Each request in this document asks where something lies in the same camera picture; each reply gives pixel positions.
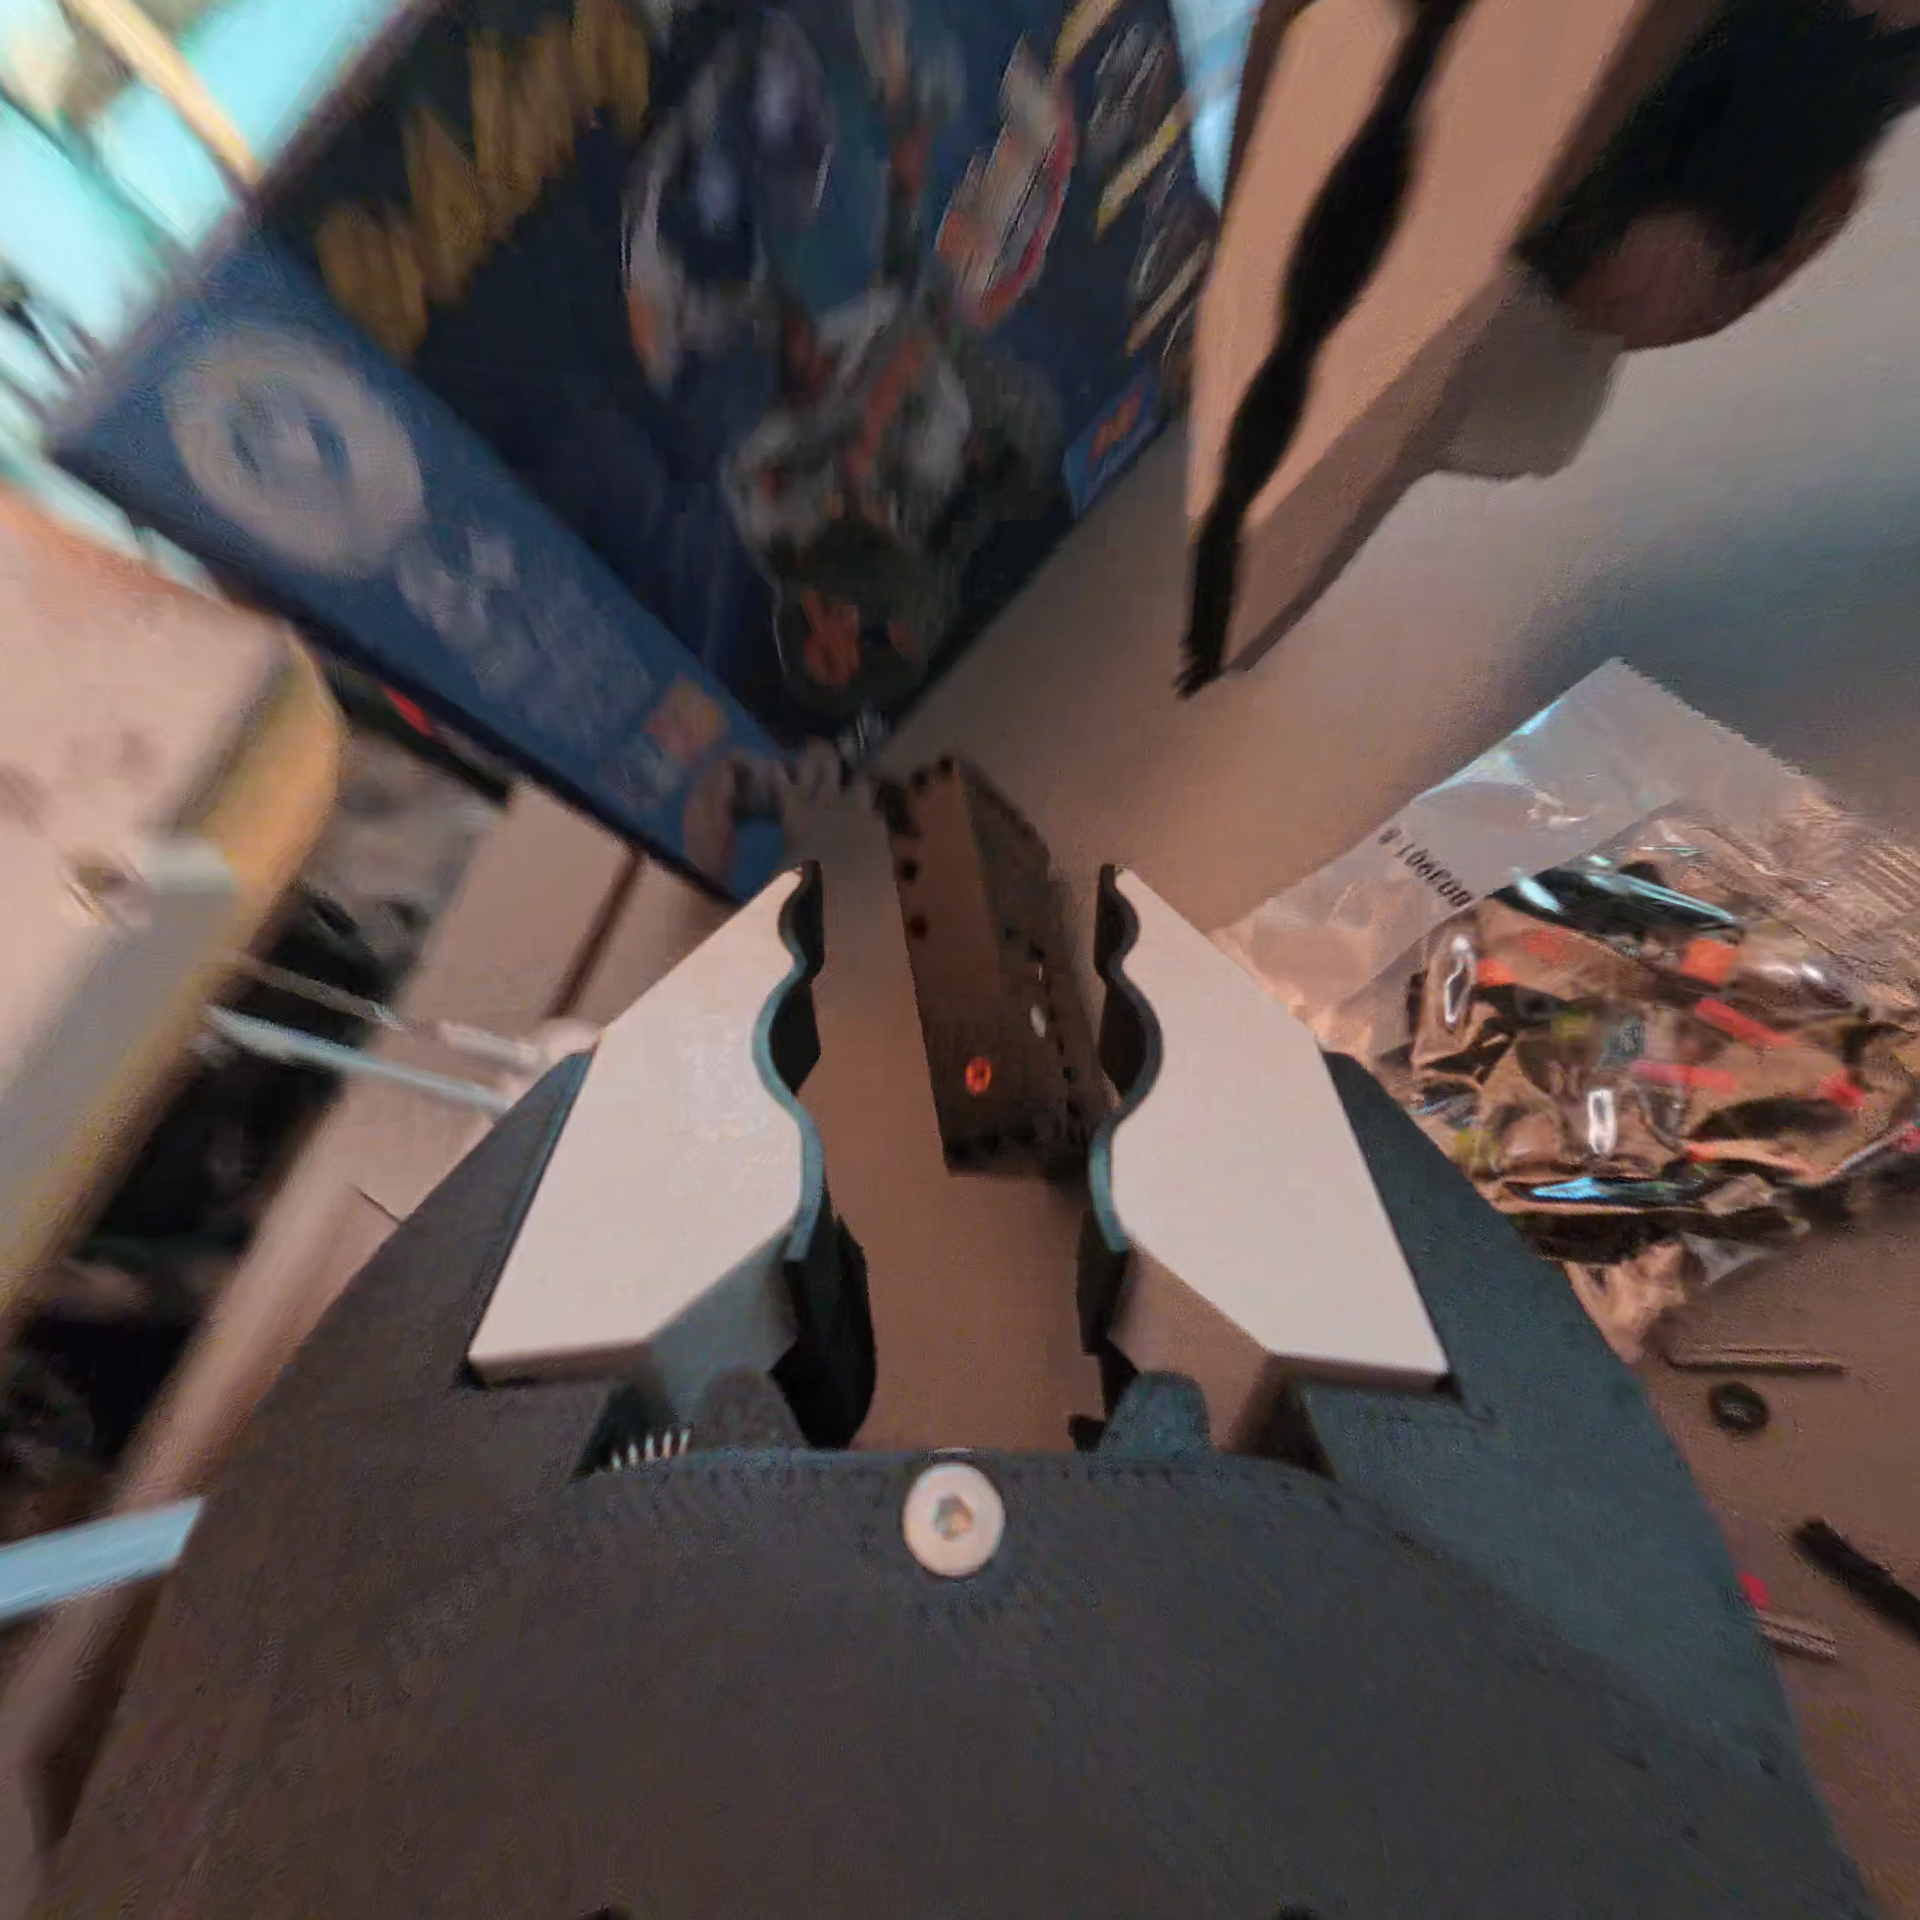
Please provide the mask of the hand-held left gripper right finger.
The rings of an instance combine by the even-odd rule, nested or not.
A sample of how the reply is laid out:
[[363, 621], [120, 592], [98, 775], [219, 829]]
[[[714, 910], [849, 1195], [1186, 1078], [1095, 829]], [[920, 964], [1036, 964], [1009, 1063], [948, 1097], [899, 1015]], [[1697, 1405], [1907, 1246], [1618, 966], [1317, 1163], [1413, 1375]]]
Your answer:
[[1076, 1320], [1103, 1409], [1196, 1387], [1255, 1449], [1299, 1382], [1432, 1393], [1450, 1357], [1317, 1035], [1137, 870], [1095, 887], [1097, 1063]]

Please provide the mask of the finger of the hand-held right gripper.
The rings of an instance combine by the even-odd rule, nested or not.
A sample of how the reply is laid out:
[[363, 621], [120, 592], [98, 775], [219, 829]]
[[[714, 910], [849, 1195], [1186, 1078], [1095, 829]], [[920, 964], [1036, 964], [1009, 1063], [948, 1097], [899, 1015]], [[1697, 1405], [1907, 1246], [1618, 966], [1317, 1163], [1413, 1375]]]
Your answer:
[[1255, 14], [1192, 364], [1185, 697], [1304, 592], [1261, 587], [1259, 549], [1345, 435], [1317, 420], [1327, 361], [1401, 227], [1427, 93], [1427, 4]]
[[1704, 25], [1701, 4], [1428, 7], [1428, 93], [1401, 227], [1327, 361], [1340, 443], [1261, 544], [1261, 587], [1299, 584], [1240, 652], [1249, 669], [1440, 467], [1458, 373], [1520, 284], [1519, 241], [1593, 165]]

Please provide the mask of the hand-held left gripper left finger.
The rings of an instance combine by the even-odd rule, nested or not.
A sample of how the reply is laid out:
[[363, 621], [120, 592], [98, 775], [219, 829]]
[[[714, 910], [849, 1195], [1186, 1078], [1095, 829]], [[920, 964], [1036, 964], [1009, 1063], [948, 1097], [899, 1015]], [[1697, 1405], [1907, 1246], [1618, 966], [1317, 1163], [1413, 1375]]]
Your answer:
[[757, 1371], [811, 1447], [857, 1437], [869, 1264], [800, 1097], [824, 966], [826, 877], [800, 861], [601, 1031], [471, 1335], [481, 1384], [617, 1380], [690, 1427]]

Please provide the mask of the black battery box block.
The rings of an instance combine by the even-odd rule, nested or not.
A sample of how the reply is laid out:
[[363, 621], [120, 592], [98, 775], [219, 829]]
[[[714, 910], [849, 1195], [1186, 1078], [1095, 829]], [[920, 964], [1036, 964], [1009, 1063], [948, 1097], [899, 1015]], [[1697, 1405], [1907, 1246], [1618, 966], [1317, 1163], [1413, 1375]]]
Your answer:
[[948, 1173], [1074, 1183], [1109, 1111], [1066, 894], [971, 761], [875, 788]]

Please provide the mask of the black connector pin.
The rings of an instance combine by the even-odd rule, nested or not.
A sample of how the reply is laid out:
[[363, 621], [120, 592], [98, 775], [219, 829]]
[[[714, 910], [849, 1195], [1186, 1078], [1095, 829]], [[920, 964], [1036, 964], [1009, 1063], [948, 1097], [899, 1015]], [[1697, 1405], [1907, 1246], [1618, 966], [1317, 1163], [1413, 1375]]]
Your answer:
[[1802, 1523], [1792, 1532], [1792, 1549], [1873, 1616], [1907, 1633], [1909, 1640], [1919, 1640], [1919, 1592], [1837, 1534], [1831, 1523]]

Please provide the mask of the grey desk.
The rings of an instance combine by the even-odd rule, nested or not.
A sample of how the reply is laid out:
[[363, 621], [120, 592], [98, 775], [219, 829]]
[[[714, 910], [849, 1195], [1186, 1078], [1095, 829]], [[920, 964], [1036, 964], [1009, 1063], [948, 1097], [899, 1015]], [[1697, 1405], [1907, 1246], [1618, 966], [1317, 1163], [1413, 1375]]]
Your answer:
[[[1215, 923], [1322, 867], [1621, 643], [1685, 691], [1915, 755], [1915, 640], [1840, 676], [1840, 549], [1761, 495], [1826, 407], [1812, 300], [1627, 368], [1549, 481], [1427, 479], [1245, 679], [1168, 694], [1179, 521], [1103, 509], [921, 710]], [[610, 1384], [464, 1344], [568, 1076], [328, 1303], [227, 1457], [61, 1852], [10, 1915], [1873, 1915], [1721, 1527], [1639, 1380], [1357, 1068], [1333, 1070], [1450, 1344], [1432, 1397], [1300, 1387], [1311, 1453], [1168, 1391], [1097, 1451], [1017, 1384], [1076, 1345], [1084, 1203], [940, 1165], [871, 817], [827, 857], [810, 1097], [869, 1268], [850, 1451], [586, 1472]]]

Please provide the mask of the person's right hand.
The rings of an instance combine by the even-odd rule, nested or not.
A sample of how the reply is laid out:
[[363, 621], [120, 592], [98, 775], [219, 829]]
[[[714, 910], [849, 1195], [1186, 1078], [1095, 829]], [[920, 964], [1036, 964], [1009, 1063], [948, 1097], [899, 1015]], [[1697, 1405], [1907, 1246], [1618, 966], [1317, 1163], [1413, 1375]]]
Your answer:
[[1559, 304], [1626, 352], [1705, 340], [1773, 296], [1819, 252], [1816, 228], [1765, 261], [1740, 261], [1692, 208], [1657, 208], [1579, 275]]

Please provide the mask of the clear bag of building parts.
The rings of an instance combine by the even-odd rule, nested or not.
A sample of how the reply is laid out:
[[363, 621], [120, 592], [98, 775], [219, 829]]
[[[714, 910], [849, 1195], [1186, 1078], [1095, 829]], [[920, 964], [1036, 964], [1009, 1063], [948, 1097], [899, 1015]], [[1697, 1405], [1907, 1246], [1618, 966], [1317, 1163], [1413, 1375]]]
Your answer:
[[1915, 835], [1621, 661], [1215, 942], [1626, 1357], [1915, 1190]]

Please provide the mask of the blue toy kit box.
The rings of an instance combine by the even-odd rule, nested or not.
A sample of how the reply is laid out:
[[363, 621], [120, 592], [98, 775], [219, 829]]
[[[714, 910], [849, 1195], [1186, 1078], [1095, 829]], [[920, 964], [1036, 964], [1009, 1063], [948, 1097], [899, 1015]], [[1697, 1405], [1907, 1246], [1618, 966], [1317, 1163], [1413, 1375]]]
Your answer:
[[1185, 400], [1173, 4], [436, 4], [55, 432], [711, 896]]

